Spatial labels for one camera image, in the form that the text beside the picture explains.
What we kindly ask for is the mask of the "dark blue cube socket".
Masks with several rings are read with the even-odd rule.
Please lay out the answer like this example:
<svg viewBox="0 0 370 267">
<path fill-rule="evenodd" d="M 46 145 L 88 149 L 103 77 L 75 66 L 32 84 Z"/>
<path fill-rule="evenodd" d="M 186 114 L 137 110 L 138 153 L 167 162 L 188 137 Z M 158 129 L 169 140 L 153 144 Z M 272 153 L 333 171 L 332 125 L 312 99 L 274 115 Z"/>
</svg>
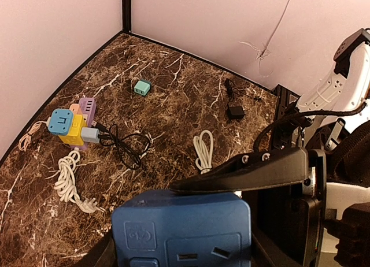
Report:
<svg viewBox="0 0 370 267">
<path fill-rule="evenodd" d="M 250 266 L 250 207 L 232 192 L 150 190 L 112 214 L 118 266 Z"/>
</svg>

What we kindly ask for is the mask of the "purple power strip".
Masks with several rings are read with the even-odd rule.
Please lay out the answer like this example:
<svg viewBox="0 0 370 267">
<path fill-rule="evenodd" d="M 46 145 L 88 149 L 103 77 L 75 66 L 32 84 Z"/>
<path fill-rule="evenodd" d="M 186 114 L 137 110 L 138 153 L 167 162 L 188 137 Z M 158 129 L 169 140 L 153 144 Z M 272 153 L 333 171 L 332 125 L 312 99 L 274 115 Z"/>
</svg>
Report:
<svg viewBox="0 0 370 267">
<path fill-rule="evenodd" d="M 81 98 L 78 103 L 82 109 L 84 120 L 87 124 L 86 127 L 92 128 L 94 115 L 96 111 L 96 101 L 94 98 Z M 71 146 L 72 150 L 79 149 L 79 150 L 86 150 L 88 148 L 88 143 L 84 142 L 83 146 Z"/>
</svg>

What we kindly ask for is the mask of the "light blue charger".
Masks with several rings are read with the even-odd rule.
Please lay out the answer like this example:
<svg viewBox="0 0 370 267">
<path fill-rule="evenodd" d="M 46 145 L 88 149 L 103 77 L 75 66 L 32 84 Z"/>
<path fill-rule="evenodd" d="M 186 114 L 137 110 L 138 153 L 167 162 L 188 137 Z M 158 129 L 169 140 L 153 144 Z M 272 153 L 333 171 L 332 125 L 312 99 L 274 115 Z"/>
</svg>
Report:
<svg viewBox="0 0 370 267">
<path fill-rule="evenodd" d="M 80 133 L 81 138 L 87 143 L 99 143 L 99 129 L 83 127 Z"/>
</svg>

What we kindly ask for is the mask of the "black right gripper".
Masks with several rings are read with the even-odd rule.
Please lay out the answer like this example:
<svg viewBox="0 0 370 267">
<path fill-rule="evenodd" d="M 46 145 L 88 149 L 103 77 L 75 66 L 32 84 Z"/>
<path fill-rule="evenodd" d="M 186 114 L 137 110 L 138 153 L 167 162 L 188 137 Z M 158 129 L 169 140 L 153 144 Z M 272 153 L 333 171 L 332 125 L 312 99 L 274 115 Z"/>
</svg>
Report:
<svg viewBox="0 0 370 267">
<path fill-rule="evenodd" d="M 313 195 L 290 186 L 308 178 L 308 166 L 316 176 L 311 180 Z M 276 266 L 318 266 L 324 229 L 339 238 L 336 262 L 369 266 L 369 203 L 351 204 L 340 220 L 325 212 L 322 151 L 295 147 L 238 154 L 205 174 L 174 181 L 169 189 L 186 195 L 267 189 L 258 193 L 254 232 L 274 243 Z"/>
</svg>

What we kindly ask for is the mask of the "blue adapter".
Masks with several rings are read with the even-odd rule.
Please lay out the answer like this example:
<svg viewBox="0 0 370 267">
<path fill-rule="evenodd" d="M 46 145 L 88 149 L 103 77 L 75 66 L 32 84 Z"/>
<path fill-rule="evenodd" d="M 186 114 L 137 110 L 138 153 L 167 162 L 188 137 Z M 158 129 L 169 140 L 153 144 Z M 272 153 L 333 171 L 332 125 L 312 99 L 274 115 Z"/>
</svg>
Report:
<svg viewBox="0 0 370 267">
<path fill-rule="evenodd" d="M 71 110 L 55 109 L 50 117 L 48 130 L 53 135 L 66 136 L 69 133 L 72 121 L 73 113 Z"/>
</svg>

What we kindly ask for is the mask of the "yellow cube socket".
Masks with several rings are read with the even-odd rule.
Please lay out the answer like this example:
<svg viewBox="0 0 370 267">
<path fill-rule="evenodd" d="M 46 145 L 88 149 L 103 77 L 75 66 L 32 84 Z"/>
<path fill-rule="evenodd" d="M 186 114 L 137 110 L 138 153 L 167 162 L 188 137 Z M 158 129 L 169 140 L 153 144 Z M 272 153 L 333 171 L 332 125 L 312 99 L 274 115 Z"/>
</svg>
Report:
<svg viewBox="0 0 370 267">
<path fill-rule="evenodd" d="M 83 115 L 76 114 L 73 117 L 73 121 L 70 126 L 68 134 L 65 136 L 59 136 L 59 138 L 65 144 L 69 144 L 71 146 L 83 146 L 84 140 L 81 136 L 81 132 L 82 132 L 82 128 L 86 126 L 87 124 L 84 120 Z"/>
</svg>

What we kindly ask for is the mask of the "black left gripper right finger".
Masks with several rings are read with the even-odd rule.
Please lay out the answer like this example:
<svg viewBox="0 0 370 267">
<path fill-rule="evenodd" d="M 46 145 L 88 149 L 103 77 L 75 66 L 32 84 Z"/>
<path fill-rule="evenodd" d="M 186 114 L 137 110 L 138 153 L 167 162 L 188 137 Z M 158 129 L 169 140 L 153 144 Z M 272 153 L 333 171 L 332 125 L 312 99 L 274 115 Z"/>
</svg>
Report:
<svg viewBox="0 0 370 267">
<path fill-rule="evenodd" d="M 274 243 L 262 232 L 252 233 L 252 259 L 254 266 L 276 267 L 276 262 L 271 251 L 274 251 Z"/>
</svg>

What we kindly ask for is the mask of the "pink charger plug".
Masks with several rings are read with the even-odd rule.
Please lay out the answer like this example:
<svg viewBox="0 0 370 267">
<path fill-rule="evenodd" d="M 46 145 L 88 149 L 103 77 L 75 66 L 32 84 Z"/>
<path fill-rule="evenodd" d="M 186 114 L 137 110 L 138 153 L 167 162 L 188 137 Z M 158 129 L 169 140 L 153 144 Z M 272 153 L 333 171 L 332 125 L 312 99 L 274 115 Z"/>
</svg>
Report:
<svg viewBox="0 0 370 267">
<path fill-rule="evenodd" d="M 73 115 L 81 115 L 83 116 L 82 109 L 78 103 L 73 103 L 70 105 L 69 110 L 73 113 Z"/>
</svg>

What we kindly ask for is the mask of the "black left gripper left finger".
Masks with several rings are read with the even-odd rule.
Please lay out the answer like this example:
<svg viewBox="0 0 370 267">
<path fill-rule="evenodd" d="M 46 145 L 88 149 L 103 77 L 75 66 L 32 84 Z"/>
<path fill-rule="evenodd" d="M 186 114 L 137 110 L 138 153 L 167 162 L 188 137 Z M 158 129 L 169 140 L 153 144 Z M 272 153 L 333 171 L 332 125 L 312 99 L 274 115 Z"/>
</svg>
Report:
<svg viewBox="0 0 370 267">
<path fill-rule="evenodd" d="M 105 235 L 87 254 L 86 266 L 118 266 L 112 235 Z"/>
</svg>

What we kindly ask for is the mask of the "black plug adapter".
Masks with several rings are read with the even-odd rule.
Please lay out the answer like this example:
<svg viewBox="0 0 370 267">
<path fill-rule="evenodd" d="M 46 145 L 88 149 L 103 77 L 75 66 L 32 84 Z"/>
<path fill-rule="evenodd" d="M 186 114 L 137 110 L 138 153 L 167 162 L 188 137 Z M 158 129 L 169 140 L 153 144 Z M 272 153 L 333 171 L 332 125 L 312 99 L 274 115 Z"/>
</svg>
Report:
<svg viewBox="0 0 370 267">
<path fill-rule="evenodd" d="M 242 106 L 228 106 L 226 112 L 230 120 L 241 120 L 245 116 Z"/>
</svg>

